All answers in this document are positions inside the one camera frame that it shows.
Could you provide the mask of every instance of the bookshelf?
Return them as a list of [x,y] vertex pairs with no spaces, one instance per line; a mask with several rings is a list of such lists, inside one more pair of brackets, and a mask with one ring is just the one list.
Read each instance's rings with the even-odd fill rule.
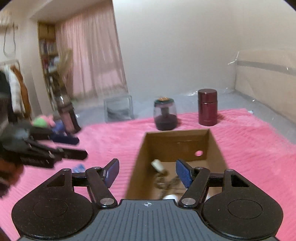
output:
[[57,109],[54,98],[55,90],[59,88],[57,81],[56,61],[59,57],[55,36],[55,26],[49,23],[38,23],[39,53],[43,68],[47,94],[53,111]]

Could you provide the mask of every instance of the gray stripe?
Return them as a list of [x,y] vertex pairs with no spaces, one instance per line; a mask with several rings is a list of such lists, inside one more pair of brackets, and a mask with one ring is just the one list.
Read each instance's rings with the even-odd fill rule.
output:
[[276,71],[283,74],[293,75],[296,76],[296,69],[279,65],[279,64],[267,64],[267,63],[260,63],[260,62],[252,62],[252,61],[237,61],[237,65],[245,66],[245,67],[254,67],[259,69],[265,69],[270,71]]

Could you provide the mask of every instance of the striped pink fabric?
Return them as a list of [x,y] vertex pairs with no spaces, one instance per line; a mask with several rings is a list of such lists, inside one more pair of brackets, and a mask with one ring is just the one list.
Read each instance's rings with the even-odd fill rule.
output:
[[[198,115],[179,115],[178,130],[201,129]],[[284,221],[278,232],[280,240],[296,240],[296,146],[276,133],[267,123],[246,110],[225,110],[219,113],[219,123],[211,127],[216,141],[233,168],[272,196],[284,210]],[[113,158],[120,161],[120,172],[111,191],[117,200],[124,197],[138,149],[145,132],[156,131],[153,119],[135,120],[85,127],[79,133],[79,148],[85,148],[89,157],[86,168],[104,166]],[[54,170],[26,167],[20,183],[0,201],[0,226],[12,241],[19,235],[11,220],[14,204],[62,168],[72,168],[77,161],[63,161]],[[85,188],[76,189],[86,195]]]

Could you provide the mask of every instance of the red thermos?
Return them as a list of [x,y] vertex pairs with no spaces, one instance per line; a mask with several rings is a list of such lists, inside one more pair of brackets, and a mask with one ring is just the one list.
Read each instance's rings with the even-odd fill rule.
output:
[[217,91],[202,89],[198,91],[199,123],[203,126],[217,124],[218,99]]

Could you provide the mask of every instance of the curtain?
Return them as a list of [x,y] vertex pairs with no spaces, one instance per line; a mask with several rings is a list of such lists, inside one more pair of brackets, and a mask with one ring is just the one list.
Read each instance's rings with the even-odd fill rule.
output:
[[60,53],[73,49],[73,66],[65,77],[72,98],[127,93],[122,58],[110,0],[56,26]]

